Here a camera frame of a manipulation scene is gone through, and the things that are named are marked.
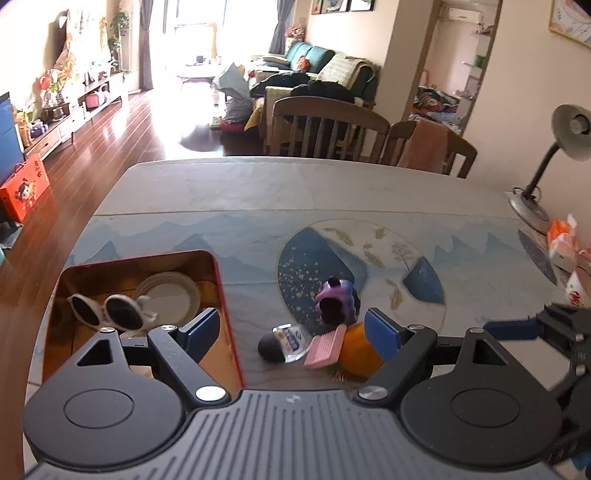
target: bed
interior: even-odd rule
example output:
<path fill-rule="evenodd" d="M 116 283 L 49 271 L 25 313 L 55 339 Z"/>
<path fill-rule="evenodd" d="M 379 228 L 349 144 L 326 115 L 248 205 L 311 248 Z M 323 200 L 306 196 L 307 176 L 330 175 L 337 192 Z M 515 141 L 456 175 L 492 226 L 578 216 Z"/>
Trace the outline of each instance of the bed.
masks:
<path fill-rule="evenodd" d="M 459 134 L 461 119 L 456 113 L 459 103 L 458 97 L 426 85 L 419 85 L 408 119 L 427 118 Z"/>

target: potted plant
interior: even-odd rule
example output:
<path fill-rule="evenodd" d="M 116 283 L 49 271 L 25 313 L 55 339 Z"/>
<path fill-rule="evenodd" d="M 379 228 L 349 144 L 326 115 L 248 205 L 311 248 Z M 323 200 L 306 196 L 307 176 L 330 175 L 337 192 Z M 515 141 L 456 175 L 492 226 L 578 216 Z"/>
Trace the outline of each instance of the potted plant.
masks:
<path fill-rule="evenodd" d="M 129 13 L 119 10 L 111 21 L 111 36 L 109 37 L 109 50 L 113 57 L 112 65 L 116 72 L 121 72 L 121 38 L 129 32 Z"/>

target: red gift box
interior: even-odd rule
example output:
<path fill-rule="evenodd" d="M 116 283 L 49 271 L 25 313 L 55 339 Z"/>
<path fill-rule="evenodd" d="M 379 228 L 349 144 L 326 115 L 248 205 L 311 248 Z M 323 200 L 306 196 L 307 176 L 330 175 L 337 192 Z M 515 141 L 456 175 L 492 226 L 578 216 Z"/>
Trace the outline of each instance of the red gift box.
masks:
<path fill-rule="evenodd" d="M 48 186 L 43 162 L 39 155 L 32 155 L 25 163 L 18 163 L 14 173 L 2 184 L 0 200 L 8 216 L 15 222 L 22 222 Z"/>

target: wall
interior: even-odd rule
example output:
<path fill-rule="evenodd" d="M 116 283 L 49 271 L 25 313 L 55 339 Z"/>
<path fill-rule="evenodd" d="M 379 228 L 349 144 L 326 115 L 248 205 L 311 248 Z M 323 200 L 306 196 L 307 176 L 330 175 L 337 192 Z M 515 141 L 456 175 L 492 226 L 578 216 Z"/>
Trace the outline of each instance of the wall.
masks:
<path fill-rule="evenodd" d="M 382 68 L 374 111 L 396 123 L 408 115 L 409 98 L 414 98 L 421 52 L 429 45 L 428 25 L 433 0 L 400 0 L 392 37 Z"/>
<path fill-rule="evenodd" d="M 591 109 L 591 48 L 547 29 L 551 0 L 504 0 L 495 44 L 465 138 L 478 149 L 468 179 L 509 190 L 525 186 L 554 141 L 553 110 L 562 103 Z M 574 213 L 582 244 L 591 236 L 591 161 L 562 152 L 540 186 L 542 205 Z"/>
<path fill-rule="evenodd" d="M 295 0 L 295 2 L 293 9 L 294 23 L 299 24 L 300 18 L 303 18 L 303 24 L 307 25 L 310 10 L 312 9 L 312 0 Z"/>
<path fill-rule="evenodd" d="M 437 37 L 434 36 L 425 69 L 430 83 L 445 92 L 463 90 L 470 75 L 470 67 L 478 45 L 478 38 L 471 35 L 476 25 L 458 21 L 437 21 Z"/>
<path fill-rule="evenodd" d="M 478 5 L 477 8 L 466 8 L 463 4 L 453 4 L 456 8 L 480 11 L 485 27 L 494 24 L 496 6 Z M 425 69 L 429 71 L 430 83 L 445 92 L 453 93 L 463 90 L 471 73 L 470 67 L 463 61 L 472 63 L 475 55 L 485 56 L 488 52 L 486 39 L 471 35 L 476 29 L 475 24 L 443 20 L 449 16 L 449 7 L 444 4 L 440 19 L 437 20 L 433 40 L 429 48 Z"/>
<path fill-rule="evenodd" d="M 398 0 L 376 0 L 372 12 L 310 15 L 306 41 L 384 65 L 397 9 Z"/>
<path fill-rule="evenodd" d="M 99 0 L 93 5 L 112 14 L 118 3 Z M 61 52 L 52 37 L 52 22 L 59 13 L 85 5 L 86 0 L 12 0 L 0 10 L 0 94 L 9 91 L 17 108 L 24 107 L 37 78 L 53 67 Z"/>

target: stack of plates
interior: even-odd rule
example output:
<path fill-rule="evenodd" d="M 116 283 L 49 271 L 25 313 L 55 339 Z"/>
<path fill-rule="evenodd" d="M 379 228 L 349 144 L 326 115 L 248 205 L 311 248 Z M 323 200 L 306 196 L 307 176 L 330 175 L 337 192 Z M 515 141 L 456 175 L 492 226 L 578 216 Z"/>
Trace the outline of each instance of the stack of plates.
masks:
<path fill-rule="evenodd" d="M 201 303 L 195 282 L 179 272 L 148 277 L 135 290 L 134 298 L 142 295 L 150 297 L 143 309 L 158 314 L 158 325 L 185 325 L 195 318 Z"/>

